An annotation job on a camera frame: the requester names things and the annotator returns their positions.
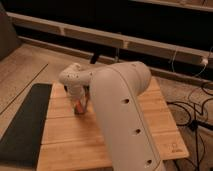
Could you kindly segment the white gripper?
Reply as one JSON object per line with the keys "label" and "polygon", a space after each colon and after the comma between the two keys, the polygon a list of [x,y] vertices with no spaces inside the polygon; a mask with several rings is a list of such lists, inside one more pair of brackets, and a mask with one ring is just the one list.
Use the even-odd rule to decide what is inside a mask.
{"label": "white gripper", "polygon": [[83,109],[85,113],[87,111],[88,101],[90,99],[89,87],[84,85],[68,85],[67,91],[73,100],[80,100],[82,98],[85,99],[84,100],[85,102],[83,105]]}

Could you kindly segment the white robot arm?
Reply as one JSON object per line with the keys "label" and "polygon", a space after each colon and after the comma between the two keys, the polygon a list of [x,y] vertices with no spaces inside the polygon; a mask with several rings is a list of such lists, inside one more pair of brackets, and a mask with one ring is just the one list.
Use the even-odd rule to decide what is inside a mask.
{"label": "white robot arm", "polygon": [[114,171],[165,171],[138,100],[151,81],[144,63],[72,64],[59,81],[75,100],[90,96]]}

